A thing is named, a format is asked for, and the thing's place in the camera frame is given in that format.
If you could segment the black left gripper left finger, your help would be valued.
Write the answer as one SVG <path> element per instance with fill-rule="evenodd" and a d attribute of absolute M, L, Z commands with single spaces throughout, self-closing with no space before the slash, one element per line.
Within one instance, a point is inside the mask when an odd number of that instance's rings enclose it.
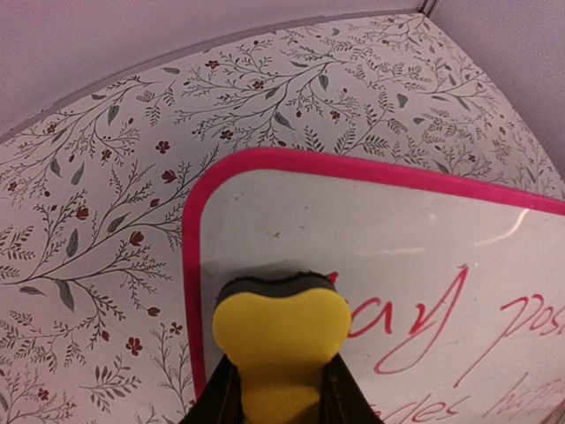
<path fill-rule="evenodd" d="M 243 422 L 237 368 L 223 355 L 207 385 L 180 424 L 240 424 Z"/>

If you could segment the pink-framed whiteboard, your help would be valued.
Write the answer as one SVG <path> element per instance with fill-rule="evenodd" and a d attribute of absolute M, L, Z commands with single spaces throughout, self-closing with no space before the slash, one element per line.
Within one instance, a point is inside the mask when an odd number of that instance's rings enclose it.
<path fill-rule="evenodd" d="M 428 170 L 257 148 L 193 187 L 182 221 L 193 386 L 238 276 L 336 274 L 342 355 L 388 423 L 564 420 L 564 202 Z"/>

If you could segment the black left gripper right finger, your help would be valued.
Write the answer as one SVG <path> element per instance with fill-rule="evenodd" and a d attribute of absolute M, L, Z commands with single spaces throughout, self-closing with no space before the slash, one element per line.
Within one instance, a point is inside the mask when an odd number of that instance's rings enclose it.
<path fill-rule="evenodd" d="M 340 354 L 324 367 L 325 424 L 383 424 Z"/>

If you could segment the yellow bone-shaped eraser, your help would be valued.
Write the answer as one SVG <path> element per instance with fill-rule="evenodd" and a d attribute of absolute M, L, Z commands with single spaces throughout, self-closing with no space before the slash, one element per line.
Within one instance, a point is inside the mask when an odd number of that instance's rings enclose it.
<path fill-rule="evenodd" d="M 324 367 L 350 330 L 336 272 L 239 277 L 217 296 L 212 330 L 236 368 L 246 423 L 315 423 Z"/>

